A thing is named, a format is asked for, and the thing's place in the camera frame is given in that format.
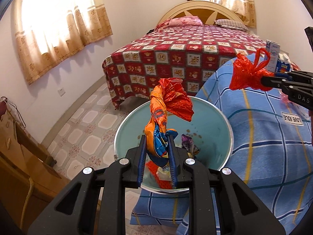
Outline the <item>red mesh net bag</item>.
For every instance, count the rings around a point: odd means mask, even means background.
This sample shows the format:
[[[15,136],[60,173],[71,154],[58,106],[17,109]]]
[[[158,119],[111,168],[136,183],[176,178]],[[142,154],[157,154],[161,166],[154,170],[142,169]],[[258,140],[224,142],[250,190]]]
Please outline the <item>red mesh net bag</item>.
[[[161,168],[154,162],[149,161],[146,163],[146,167],[161,189],[173,189],[169,166]]]

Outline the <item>red plastic bag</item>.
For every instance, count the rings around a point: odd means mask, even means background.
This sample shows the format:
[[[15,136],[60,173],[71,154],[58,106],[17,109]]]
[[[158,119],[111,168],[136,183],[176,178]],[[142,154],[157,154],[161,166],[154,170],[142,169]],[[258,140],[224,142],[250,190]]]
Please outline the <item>red plastic bag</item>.
[[[233,74],[229,85],[230,90],[252,88],[254,90],[270,91],[272,87],[264,86],[263,76],[273,77],[274,73],[266,69],[271,55],[265,48],[257,49],[252,63],[247,56],[238,53],[233,63]]]

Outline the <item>purple wrapper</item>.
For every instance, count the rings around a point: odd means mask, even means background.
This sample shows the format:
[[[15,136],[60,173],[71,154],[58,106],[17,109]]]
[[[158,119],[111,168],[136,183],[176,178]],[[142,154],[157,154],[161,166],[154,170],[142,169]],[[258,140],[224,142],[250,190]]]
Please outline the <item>purple wrapper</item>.
[[[190,158],[195,158],[200,152],[200,149],[195,145],[192,137],[185,134],[181,135],[181,147],[187,150]]]

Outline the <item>orange blue foil wrapper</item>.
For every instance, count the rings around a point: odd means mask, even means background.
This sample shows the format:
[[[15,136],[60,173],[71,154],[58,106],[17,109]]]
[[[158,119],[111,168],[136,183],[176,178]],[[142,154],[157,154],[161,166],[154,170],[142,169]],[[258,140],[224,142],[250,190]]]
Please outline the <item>orange blue foil wrapper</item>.
[[[150,94],[151,118],[144,129],[146,149],[150,160],[163,168],[168,163],[168,137],[177,137],[175,129],[168,129],[168,113],[185,121],[192,121],[192,101],[183,88],[182,79],[163,78]]]

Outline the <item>light blue cartoon trash bin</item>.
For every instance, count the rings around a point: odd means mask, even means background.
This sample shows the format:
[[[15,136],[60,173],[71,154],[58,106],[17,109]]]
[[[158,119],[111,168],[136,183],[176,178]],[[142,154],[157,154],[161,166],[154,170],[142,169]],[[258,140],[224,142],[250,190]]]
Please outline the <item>light blue cartoon trash bin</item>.
[[[185,134],[194,140],[200,149],[194,160],[201,162],[209,169],[221,171],[233,150],[233,132],[226,116],[213,104],[206,100],[192,97],[194,114],[192,121],[185,121],[169,114],[168,127],[176,129],[178,135],[173,137],[176,147],[181,148],[181,135]],[[129,149],[139,146],[144,135],[144,126],[150,119],[148,102],[134,109],[117,129],[114,141],[115,154],[118,160],[124,158]],[[150,161],[146,149],[143,181],[141,188],[153,193],[170,194],[189,192],[188,188],[161,189],[153,176],[148,174],[146,163]]]

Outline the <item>blue juice carton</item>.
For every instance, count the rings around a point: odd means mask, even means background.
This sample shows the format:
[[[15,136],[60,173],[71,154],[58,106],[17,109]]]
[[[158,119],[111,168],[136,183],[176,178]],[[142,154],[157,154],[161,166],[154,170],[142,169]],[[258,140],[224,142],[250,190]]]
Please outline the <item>blue juice carton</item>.
[[[291,60],[286,53],[279,53],[275,72],[284,73],[291,70]]]

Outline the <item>grey white milk carton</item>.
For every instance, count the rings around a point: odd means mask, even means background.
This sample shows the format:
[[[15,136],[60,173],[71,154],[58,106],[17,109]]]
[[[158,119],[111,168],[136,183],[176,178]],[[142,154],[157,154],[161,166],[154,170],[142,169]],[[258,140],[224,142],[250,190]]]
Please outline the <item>grey white milk carton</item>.
[[[265,59],[269,60],[266,69],[270,72],[275,72],[280,53],[280,45],[274,41],[266,40],[266,50],[270,54],[270,57],[265,55]]]

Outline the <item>blue plaid tablecloth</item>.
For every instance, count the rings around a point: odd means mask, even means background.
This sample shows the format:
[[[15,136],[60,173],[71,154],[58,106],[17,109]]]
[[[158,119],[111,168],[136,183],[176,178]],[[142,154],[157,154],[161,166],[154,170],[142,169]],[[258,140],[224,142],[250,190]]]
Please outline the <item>blue plaid tablecloth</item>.
[[[283,99],[279,90],[232,91],[233,60],[224,63],[202,86],[198,98],[227,117],[233,151],[227,167],[296,234],[312,207],[312,128],[307,109]]]

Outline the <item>striped pillow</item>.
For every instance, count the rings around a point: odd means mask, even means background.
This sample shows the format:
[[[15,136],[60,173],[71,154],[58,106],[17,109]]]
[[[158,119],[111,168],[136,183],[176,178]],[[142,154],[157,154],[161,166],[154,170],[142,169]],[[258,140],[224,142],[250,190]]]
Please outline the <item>striped pillow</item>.
[[[233,29],[233,30],[240,30],[247,32],[248,28],[242,23],[234,20],[229,19],[218,19],[215,20],[215,24],[219,27],[227,28],[227,29]]]

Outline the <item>wooden dresser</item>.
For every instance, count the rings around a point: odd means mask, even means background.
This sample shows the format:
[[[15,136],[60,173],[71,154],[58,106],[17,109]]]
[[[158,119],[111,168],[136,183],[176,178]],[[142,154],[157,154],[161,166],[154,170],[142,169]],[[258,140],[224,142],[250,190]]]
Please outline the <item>wooden dresser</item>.
[[[27,233],[69,179],[54,169],[47,150],[25,133],[1,97],[1,234]]]

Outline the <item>red patterned bed cover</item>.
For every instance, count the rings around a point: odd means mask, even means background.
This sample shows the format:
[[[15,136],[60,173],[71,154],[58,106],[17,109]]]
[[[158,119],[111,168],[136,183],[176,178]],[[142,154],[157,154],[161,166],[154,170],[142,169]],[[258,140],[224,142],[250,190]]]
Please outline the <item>red patterned bed cover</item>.
[[[161,78],[182,79],[195,96],[207,79],[238,53],[250,55],[266,42],[252,34],[215,25],[167,27],[138,38],[103,62],[112,104],[148,99]]]

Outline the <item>cream wooden headboard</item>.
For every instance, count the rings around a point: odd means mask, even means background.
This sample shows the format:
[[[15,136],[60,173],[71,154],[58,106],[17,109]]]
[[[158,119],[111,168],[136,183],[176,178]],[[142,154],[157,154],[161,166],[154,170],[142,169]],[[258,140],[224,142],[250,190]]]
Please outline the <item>cream wooden headboard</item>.
[[[184,16],[198,16],[203,24],[214,25],[215,20],[229,19],[243,23],[243,21],[231,10],[208,1],[187,1],[170,9],[158,22],[163,23],[167,19],[181,18]]]

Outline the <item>pink pillow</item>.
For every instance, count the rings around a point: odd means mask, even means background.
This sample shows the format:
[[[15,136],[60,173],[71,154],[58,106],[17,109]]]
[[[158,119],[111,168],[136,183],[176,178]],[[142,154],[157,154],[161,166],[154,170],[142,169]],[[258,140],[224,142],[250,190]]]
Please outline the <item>pink pillow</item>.
[[[198,16],[184,16],[181,18],[173,18],[169,21],[169,27],[182,27],[182,26],[202,26],[203,23]]]

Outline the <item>left beige curtain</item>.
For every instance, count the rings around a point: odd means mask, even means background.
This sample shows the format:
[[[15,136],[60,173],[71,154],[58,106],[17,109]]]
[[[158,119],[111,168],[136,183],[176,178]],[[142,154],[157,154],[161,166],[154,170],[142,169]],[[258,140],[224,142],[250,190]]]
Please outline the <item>left beige curtain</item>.
[[[23,75],[34,83],[87,45],[112,35],[103,0],[14,0]]]

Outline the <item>white wall socket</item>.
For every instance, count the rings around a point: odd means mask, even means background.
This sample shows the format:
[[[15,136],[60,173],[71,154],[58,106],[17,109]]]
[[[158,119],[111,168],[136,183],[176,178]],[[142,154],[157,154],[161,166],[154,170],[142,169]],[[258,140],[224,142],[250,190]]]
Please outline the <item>white wall socket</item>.
[[[65,89],[64,88],[59,89],[58,94],[62,97],[65,94]]]

